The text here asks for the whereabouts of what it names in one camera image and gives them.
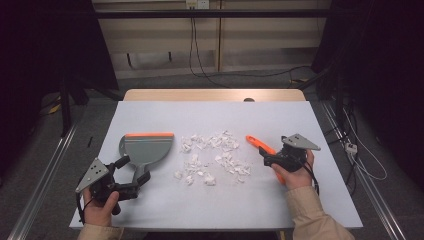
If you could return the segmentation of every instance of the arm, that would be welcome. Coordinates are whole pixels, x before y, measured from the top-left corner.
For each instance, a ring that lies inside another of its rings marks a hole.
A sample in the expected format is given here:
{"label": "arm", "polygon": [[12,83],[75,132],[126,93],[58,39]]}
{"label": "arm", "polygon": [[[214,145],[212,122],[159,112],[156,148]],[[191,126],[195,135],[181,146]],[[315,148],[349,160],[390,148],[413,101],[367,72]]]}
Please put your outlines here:
{"label": "arm", "polygon": [[124,229],[112,227],[112,210],[118,202],[119,193],[113,192],[104,206],[91,198],[88,188],[84,190],[83,198],[85,224],[78,239],[120,239]]}
{"label": "arm", "polygon": [[[306,153],[312,168],[314,155],[311,150]],[[312,178],[305,169],[290,173],[277,164],[273,164],[272,168],[283,176],[289,189],[286,196],[295,225],[294,239],[355,239],[349,231],[324,212],[321,201],[311,186]]]}

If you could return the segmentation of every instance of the sleeve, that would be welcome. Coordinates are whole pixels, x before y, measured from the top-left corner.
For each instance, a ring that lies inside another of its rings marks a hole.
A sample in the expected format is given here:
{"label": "sleeve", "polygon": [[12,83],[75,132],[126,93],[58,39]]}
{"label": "sleeve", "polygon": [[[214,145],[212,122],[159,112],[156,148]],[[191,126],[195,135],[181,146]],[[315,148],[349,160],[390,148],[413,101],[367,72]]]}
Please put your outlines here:
{"label": "sleeve", "polygon": [[312,186],[290,190],[286,196],[295,225],[293,239],[355,239],[346,228],[324,212]]}
{"label": "sleeve", "polygon": [[86,223],[78,236],[78,240],[118,240],[121,238],[123,232],[124,228],[101,227]]}

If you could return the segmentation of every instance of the hand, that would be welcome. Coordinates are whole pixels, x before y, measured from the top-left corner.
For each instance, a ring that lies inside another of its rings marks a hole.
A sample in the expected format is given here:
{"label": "hand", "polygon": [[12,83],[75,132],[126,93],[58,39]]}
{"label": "hand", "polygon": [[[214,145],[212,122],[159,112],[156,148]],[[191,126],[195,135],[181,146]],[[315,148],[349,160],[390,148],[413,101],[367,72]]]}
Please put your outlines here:
{"label": "hand", "polygon": [[105,204],[91,198],[88,188],[83,192],[84,204],[91,202],[84,209],[85,222],[92,225],[111,227],[112,226],[112,210],[118,203],[119,193],[112,192]]}
{"label": "hand", "polygon": [[[305,167],[308,169],[312,168],[314,165],[314,154],[310,149],[306,150],[306,161],[309,163],[310,167],[306,163]],[[289,190],[312,186],[312,177],[303,167],[292,173],[288,172],[286,169],[275,163],[273,163],[271,167],[274,169],[274,171],[279,173],[284,178],[284,180],[286,180],[286,186]]]}

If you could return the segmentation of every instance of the black horizontal bar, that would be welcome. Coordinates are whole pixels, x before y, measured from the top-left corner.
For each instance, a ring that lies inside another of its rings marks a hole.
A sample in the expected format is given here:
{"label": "black horizontal bar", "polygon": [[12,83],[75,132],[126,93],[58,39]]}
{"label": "black horizontal bar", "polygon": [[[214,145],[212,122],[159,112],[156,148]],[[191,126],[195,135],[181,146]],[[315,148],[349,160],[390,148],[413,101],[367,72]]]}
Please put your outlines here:
{"label": "black horizontal bar", "polygon": [[355,10],[296,9],[296,10],[98,10],[96,12],[50,12],[98,19],[120,18],[327,18],[358,15]]}

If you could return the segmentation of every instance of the white tabletop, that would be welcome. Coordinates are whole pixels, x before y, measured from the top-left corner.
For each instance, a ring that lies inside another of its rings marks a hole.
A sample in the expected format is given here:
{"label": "white tabletop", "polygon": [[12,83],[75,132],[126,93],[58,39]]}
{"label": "white tabletop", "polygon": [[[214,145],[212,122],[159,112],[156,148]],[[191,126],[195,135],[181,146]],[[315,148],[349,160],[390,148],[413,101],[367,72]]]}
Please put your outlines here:
{"label": "white tabletop", "polygon": [[[216,163],[220,150],[180,150],[182,137],[207,137],[225,130],[240,143],[231,152],[233,158],[251,167],[244,183]],[[122,212],[113,217],[114,226],[146,231],[293,227],[285,202],[286,187],[279,184],[271,168],[263,166],[258,150],[245,141],[245,136],[253,135],[278,150],[282,135],[300,133],[322,149],[314,151],[314,171],[324,210],[345,227],[362,227],[309,102],[120,102],[100,160],[104,164],[116,161],[121,137],[137,132],[173,132],[174,143],[169,154],[150,167],[152,177],[142,186],[139,197],[120,202]],[[205,185],[200,176],[190,186],[174,177],[175,171],[184,170],[184,161],[193,153],[215,176],[215,186]],[[129,166],[115,172],[118,183],[128,183],[132,176]],[[78,220],[75,212],[70,227],[82,227]]]}

